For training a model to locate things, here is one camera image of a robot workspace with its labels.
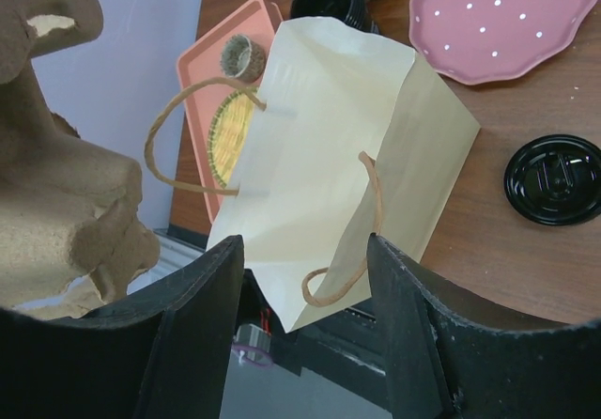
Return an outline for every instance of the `black plastic lid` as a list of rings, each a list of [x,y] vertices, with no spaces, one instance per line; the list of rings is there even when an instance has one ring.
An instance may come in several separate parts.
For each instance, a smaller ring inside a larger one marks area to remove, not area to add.
[[[541,225],[575,225],[601,212],[601,150],[573,135],[538,138],[505,170],[512,206]]]

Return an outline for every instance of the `molded pulp tray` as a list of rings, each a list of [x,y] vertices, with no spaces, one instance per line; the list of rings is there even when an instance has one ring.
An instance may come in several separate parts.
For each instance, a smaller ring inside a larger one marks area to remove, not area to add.
[[[223,76],[220,68],[220,56],[225,42],[236,34],[245,34],[263,47],[266,54],[275,31],[282,22],[282,14],[273,3],[264,0],[249,0],[229,17],[208,31],[177,61],[177,76],[181,88],[205,81],[214,76]],[[184,103],[188,126],[198,165],[200,180],[205,187],[219,189],[208,164],[208,129],[217,109],[231,94],[233,89],[227,85],[210,85],[195,92]],[[208,218],[213,223],[217,216],[222,197],[205,194]]]
[[[466,85],[514,79],[565,49],[598,0],[410,0],[409,38]]]

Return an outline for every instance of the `white paper bag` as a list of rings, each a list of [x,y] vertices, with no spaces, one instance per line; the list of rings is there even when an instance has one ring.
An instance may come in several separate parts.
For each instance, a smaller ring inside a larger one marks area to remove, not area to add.
[[[479,125],[408,46],[331,18],[280,25],[228,196],[208,247],[241,234],[246,267],[286,331],[370,297],[367,275],[314,307],[361,266],[376,199],[358,154],[378,157],[382,235],[419,260]]]

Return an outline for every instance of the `white wall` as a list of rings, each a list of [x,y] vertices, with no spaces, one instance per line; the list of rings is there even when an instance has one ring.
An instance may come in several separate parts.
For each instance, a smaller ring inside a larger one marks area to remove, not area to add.
[[[145,168],[143,147],[156,115],[177,94],[177,57],[194,42],[200,0],[100,0],[99,39],[34,61],[51,110],[82,137],[130,156],[143,166],[139,216],[166,227],[172,188]],[[176,172],[183,110],[176,109],[155,144],[159,168]]]

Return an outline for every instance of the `polka dot plate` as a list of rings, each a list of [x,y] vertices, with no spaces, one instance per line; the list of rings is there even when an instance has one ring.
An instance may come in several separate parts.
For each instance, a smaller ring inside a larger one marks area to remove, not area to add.
[[[514,79],[565,49],[598,0],[410,0],[409,39],[466,85]]]

